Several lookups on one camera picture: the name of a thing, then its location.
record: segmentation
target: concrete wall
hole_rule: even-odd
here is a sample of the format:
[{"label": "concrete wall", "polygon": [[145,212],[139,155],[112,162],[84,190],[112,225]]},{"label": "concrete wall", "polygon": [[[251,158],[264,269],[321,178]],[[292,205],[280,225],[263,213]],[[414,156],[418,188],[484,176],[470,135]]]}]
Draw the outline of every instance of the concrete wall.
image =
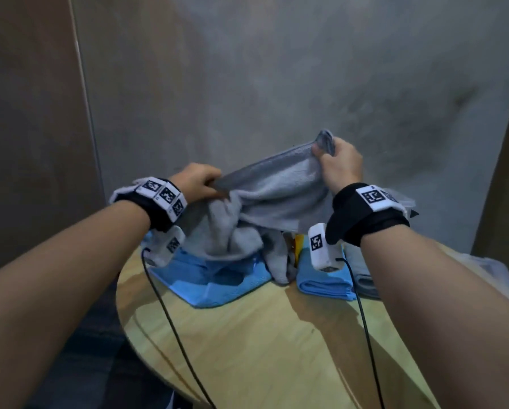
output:
[{"label": "concrete wall", "polygon": [[104,206],[68,0],[0,0],[0,266]]},{"label": "concrete wall", "polygon": [[509,117],[509,0],[73,0],[107,195],[321,128],[469,251]]}]

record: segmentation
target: folded blue towel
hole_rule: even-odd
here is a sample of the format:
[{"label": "folded blue towel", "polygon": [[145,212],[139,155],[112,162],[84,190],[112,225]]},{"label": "folded blue towel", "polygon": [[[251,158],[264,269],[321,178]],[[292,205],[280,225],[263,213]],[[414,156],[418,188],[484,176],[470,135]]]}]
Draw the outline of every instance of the folded blue towel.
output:
[{"label": "folded blue towel", "polygon": [[167,266],[149,270],[196,308],[226,304],[271,280],[260,253],[239,261],[208,261],[178,249]]},{"label": "folded blue towel", "polygon": [[307,248],[300,252],[296,284],[305,294],[341,298],[347,301],[356,299],[349,269],[344,266],[341,270],[332,273],[315,270],[311,265],[311,254]]}]

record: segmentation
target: wooden table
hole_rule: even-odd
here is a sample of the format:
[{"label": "wooden table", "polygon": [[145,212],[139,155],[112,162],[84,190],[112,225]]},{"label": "wooden table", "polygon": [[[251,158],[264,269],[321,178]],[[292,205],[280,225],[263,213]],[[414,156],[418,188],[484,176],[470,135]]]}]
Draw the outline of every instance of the wooden table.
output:
[{"label": "wooden table", "polygon": [[[379,408],[356,302],[273,283],[214,309],[194,309],[156,279],[190,361],[219,409]],[[141,360],[206,407],[144,275],[139,251],[118,280],[116,305]],[[387,408],[438,407],[383,303],[362,300]]]}]

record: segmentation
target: folded towel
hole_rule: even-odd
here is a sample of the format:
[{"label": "folded towel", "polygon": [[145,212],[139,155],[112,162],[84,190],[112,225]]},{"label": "folded towel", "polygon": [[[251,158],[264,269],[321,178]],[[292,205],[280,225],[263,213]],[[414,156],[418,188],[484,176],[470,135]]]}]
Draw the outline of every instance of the folded towel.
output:
[{"label": "folded towel", "polygon": [[217,307],[271,280],[259,253],[239,261],[206,261],[178,249],[166,267],[150,272],[196,308]]},{"label": "folded towel", "polygon": [[[333,136],[315,140],[334,154]],[[332,214],[311,143],[264,159],[217,180],[229,200],[200,201],[188,207],[178,225],[187,236],[183,248],[205,260],[237,261],[259,250],[276,282],[288,283],[287,249],[281,231],[307,233]]]},{"label": "folded towel", "polygon": [[351,244],[344,244],[346,258],[351,266],[353,277],[355,278],[355,285],[357,293],[366,297],[379,299],[378,290],[375,288],[374,281],[368,271],[364,257],[359,247]]},{"label": "folded towel", "polygon": [[356,299],[349,269],[345,266],[339,271],[325,273],[315,270],[311,265],[309,249],[304,248],[298,259],[298,289],[305,294],[340,298],[347,301]]}]

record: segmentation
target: dark floor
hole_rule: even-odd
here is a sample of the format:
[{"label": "dark floor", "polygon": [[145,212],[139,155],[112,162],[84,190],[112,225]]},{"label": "dark floor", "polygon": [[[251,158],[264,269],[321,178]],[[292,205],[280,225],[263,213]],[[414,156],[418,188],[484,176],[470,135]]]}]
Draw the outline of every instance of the dark floor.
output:
[{"label": "dark floor", "polygon": [[26,409],[164,409],[173,390],[142,364],[126,340],[114,282],[70,337]]}]

